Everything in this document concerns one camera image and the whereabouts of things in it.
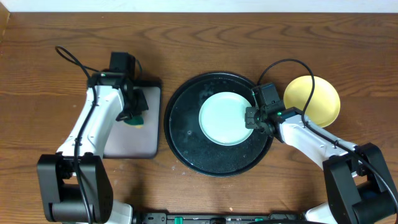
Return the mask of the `green sponge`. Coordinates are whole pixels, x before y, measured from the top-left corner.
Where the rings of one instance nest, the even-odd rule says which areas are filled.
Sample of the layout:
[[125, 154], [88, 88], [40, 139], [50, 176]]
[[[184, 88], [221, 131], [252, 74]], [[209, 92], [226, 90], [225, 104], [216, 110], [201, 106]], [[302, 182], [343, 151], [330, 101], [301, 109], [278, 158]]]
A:
[[141, 115], [133, 116], [131, 119], [124, 120], [124, 123], [133, 128], [140, 129], [144, 126], [144, 118]]

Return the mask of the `mint green plate front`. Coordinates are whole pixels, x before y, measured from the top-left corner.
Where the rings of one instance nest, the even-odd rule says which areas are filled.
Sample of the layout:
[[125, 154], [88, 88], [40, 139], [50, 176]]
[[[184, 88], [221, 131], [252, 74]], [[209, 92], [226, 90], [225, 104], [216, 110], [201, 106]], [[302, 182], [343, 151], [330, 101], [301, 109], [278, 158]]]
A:
[[246, 108], [250, 102], [233, 92], [212, 95], [202, 104], [198, 121], [203, 134], [222, 146], [244, 142], [253, 132], [245, 123]]

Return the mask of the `yellow plate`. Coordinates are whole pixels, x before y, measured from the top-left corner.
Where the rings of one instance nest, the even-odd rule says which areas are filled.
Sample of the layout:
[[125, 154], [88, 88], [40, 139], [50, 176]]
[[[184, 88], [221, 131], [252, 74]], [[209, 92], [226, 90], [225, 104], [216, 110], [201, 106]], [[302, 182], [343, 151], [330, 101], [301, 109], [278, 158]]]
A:
[[[312, 90], [310, 75], [291, 81], [283, 96], [286, 108], [296, 107], [303, 111]], [[324, 128], [332, 124], [340, 113], [340, 97], [328, 81], [315, 77], [315, 90], [305, 114], [318, 126]]]

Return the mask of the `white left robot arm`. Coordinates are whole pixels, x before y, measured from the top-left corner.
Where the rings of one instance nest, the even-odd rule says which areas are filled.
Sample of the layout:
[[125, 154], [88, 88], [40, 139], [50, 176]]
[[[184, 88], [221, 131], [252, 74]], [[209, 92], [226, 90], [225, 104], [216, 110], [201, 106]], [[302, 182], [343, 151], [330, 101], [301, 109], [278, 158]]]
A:
[[69, 137], [37, 163], [44, 215], [50, 222], [132, 223], [132, 206], [113, 199], [103, 156], [113, 125], [148, 105], [126, 72], [94, 73], [87, 85], [85, 105]]

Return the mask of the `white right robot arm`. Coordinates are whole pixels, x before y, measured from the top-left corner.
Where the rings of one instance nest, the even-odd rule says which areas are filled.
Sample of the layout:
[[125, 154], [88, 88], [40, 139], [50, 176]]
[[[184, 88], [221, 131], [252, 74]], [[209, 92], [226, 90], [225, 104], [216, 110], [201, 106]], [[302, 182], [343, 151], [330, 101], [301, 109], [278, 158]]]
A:
[[326, 203], [308, 210], [319, 223], [376, 223], [397, 215], [397, 189], [381, 150], [334, 136], [297, 108], [272, 114], [248, 107], [245, 125], [298, 149], [322, 168]]

